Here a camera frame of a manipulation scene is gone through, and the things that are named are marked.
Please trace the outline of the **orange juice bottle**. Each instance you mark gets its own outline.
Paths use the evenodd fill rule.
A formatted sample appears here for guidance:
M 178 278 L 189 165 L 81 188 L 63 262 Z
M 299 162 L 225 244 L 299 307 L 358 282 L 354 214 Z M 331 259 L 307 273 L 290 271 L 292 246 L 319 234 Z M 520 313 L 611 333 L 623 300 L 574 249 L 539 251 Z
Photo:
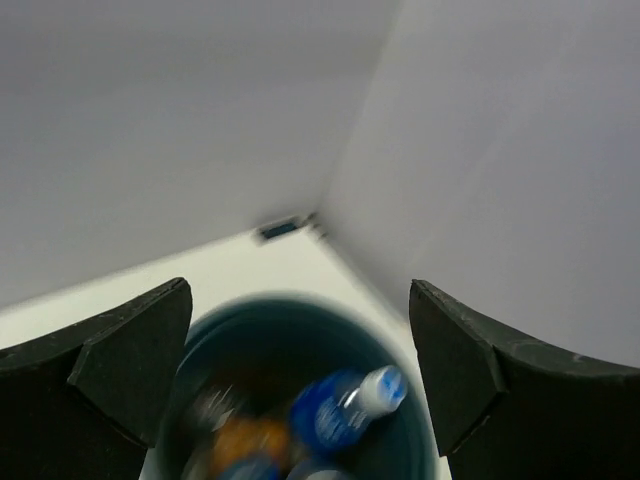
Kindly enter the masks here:
M 209 472 L 221 474 L 236 462 L 257 454 L 265 455 L 280 471 L 284 471 L 291 464 L 290 446 L 291 435 L 283 421 L 233 417 L 214 434 Z

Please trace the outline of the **tall blue label water bottle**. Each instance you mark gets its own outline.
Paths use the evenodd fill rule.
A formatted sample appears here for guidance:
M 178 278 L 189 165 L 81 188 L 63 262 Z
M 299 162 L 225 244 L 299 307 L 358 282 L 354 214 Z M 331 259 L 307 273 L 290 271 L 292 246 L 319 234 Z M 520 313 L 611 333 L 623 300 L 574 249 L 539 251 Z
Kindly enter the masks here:
M 369 373 L 337 371 L 295 398 L 292 436 L 312 454 L 338 453 L 358 443 L 372 422 L 394 413 L 407 393 L 405 375 L 393 365 Z

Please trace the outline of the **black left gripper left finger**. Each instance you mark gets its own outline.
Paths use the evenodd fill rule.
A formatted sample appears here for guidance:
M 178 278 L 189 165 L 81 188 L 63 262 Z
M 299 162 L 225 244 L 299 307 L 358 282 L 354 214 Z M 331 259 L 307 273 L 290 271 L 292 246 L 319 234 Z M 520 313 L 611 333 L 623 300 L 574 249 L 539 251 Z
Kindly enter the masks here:
M 4 479 L 136 479 L 156 445 L 192 316 L 174 278 L 1 351 Z

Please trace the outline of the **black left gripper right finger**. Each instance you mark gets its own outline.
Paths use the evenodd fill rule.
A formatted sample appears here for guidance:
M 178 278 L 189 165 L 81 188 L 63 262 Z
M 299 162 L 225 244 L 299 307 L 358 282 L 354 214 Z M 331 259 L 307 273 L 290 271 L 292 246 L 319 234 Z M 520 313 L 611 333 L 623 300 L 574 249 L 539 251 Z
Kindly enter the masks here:
M 639 371 L 483 315 L 424 280 L 409 316 L 438 453 L 455 479 L 635 479 Z

